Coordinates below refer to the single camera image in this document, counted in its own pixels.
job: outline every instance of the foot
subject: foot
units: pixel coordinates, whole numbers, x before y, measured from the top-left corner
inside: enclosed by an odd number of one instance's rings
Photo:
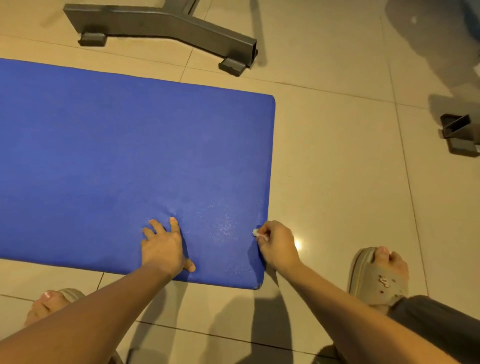
[[[410,279],[408,275],[408,264],[402,259],[399,253],[390,252],[387,247],[380,246],[375,250],[375,258],[373,264],[377,264],[384,269],[389,269],[398,274],[405,283]],[[385,305],[370,306],[383,314],[387,314],[389,307]]]
[[[27,314],[24,326],[29,326],[48,315],[61,310],[70,302],[57,291],[46,291],[38,300],[33,302]]]

